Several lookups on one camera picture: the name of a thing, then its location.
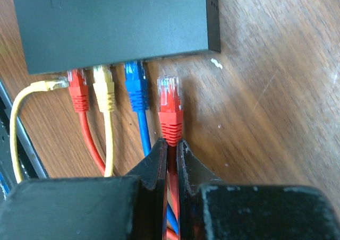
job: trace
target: yellow ethernet cable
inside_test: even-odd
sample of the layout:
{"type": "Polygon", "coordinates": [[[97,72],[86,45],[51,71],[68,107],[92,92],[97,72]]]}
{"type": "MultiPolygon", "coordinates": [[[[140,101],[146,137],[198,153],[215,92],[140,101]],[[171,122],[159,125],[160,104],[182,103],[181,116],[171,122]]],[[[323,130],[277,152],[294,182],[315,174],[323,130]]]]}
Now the yellow ethernet cable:
{"type": "Polygon", "coordinates": [[[99,111],[103,113],[106,140],[106,162],[104,177],[113,176],[114,165],[114,139],[111,112],[115,109],[115,84],[109,66],[93,67],[93,78],[99,111]]]}
{"type": "Polygon", "coordinates": [[[21,167],[19,162],[18,156],[18,147],[16,143],[16,118],[18,116],[20,103],[23,99],[34,92],[39,91],[50,91],[56,90],[60,88],[67,88],[69,86],[69,82],[67,81],[66,77],[61,77],[58,79],[47,80],[47,81],[40,81],[31,83],[28,87],[24,88],[22,91],[19,92],[17,97],[15,98],[12,110],[11,110],[11,119],[10,119],[10,149],[11,149],[11,157],[12,157],[12,164],[13,170],[15,174],[15,179],[17,183],[23,181],[23,176],[21,173],[21,167]]]}

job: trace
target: wooden desk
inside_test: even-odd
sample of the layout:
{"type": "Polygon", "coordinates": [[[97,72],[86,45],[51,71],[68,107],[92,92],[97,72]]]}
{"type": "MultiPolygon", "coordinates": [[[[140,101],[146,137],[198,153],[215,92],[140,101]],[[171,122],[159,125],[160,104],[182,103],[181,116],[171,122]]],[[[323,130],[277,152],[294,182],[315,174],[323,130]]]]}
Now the wooden desk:
{"type": "MultiPolygon", "coordinates": [[[[230,183],[313,185],[340,212],[339,5],[220,0],[221,54],[148,64],[151,141],[160,136],[156,79],[179,75],[184,137],[207,167],[230,183]]],[[[12,0],[0,0],[0,9],[1,79],[14,98],[46,76],[27,74],[12,0]]],[[[122,67],[113,76],[114,172],[123,175],[143,155],[122,67]]],[[[103,118],[93,91],[91,98],[91,130],[103,154],[103,118]]],[[[51,177],[100,175],[67,90],[30,96],[21,119],[51,177]]]]}

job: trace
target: red ethernet cable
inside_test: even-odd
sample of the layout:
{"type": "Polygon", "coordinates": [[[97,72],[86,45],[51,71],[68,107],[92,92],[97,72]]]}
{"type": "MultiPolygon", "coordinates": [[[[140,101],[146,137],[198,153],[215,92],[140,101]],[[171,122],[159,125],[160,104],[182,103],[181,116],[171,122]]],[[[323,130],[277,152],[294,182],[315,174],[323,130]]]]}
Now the red ethernet cable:
{"type": "Polygon", "coordinates": [[[176,76],[161,76],[157,80],[159,94],[159,121],[163,138],[168,143],[168,173],[174,213],[179,217],[178,175],[176,166],[176,146],[182,138],[183,110],[179,96],[179,79],[176,76]]]}
{"type": "Polygon", "coordinates": [[[176,235],[175,231],[169,228],[166,229],[166,237],[170,240],[178,240],[178,236],[176,235]]]}
{"type": "Polygon", "coordinates": [[[105,164],[98,153],[95,143],[92,139],[86,112],[90,109],[89,105],[89,87],[83,70],[73,69],[67,72],[70,87],[69,92],[72,98],[74,111],[78,113],[81,131],[90,154],[98,166],[100,172],[104,174],[105,164]]]}

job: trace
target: black plastic object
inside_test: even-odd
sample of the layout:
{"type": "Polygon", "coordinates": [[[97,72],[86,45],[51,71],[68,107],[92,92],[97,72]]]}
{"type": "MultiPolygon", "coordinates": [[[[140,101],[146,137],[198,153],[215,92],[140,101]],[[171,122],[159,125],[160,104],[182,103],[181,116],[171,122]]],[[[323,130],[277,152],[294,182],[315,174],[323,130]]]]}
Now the black plastic object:
{"type": "Polygon", "coordinates": [[[14,0],[30,74],[220,51],[218,0],[14,0]]]}
{"type": "Polygon", "coordinates": [[[158,141],[131,176],[22,182],[0,207],[0,239],[162,239],[166,148],[158,141]]]}
{"type": "Polygon", "coordinates": [[[177,146],[181,239],[340,239],[329,201],[306,186],[226,185],[177,146]]]}
{"type": "MultiPolygon", "coordinates": [[[[0,239],[166,239],[167,145],[126,176],[28,180],[0,207],[0,239]]],[[[340,239],[324,195],[305,186],[227,185],[181,140],[181,239],[340,239]]]]}

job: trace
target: ethernet cable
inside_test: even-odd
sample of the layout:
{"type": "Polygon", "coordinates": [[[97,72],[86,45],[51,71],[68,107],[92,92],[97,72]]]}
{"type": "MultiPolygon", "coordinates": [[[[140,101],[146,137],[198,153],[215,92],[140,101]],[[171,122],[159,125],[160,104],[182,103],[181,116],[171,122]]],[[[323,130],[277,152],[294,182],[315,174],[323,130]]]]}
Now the ethernet cable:
{"type": "Polygon", "coordinates": [[[105,140],[106,140],[106,162],[104,177],[113,176],[114,166],[114,139],[111,112],[115,108],[114,82],[109,66],[99,65],[93,67],[93,88],[96,93],[99,111],[104,116],[105,140]]]}
{"type": "Polygon", "coordinates": [[[69,92],[72,98],[74,111],[79,115],[82,134],[87,148],[95,161],[100,172],[104,174],[105,164],[96,148],[92,138],[86,112],[90,109],[89,103],[89,87],[83,70],[73,69],[67,72],[70,87],[69,92]]]}
{"type": "Polygon", "coordinates": [[[69,82],[67,78],[61,77],[58,79],[47,80],[47,81],[39,81],[31,83],[28,87],[24,88],[22,91],[14,99],[12,110],[11,110],[11,118],[10,118],[10,150],[12,157],[12,164],[14,175],[17,183],[23,181],[23,176],[21,173],[21,167],[18,156],[18,145],[16,143],[16,118],[18,116],[19,107],[23,99],[34,92],[39,91],[51,91],[60,88],[67,88],[69,86],[69,82]]]}
{"type": "Polygon", "coordinates": [[[170,240],[178,240],[176,233],[169,228],[166,230],[166,237],[170,240]]]}
{"type": "Polygon", "coordinates": [[[179,95],[179,79],[176,76],[161,76],[157,80],[159,95],[159,121],[163,138],[168,144],[168,173],[174,213],[178,221],[178,175],[176,165],[176,147],[182,138],[183,110],[179,95]]]}
{"type": "Polygon", "coordinates": [[[148,80],[142,62],[131,61],[124,64],[125,86],[129,93],[132,111],[137,113],[139,132],[144,156],[151,150],[146,110],[149,109],[148,80]]]}

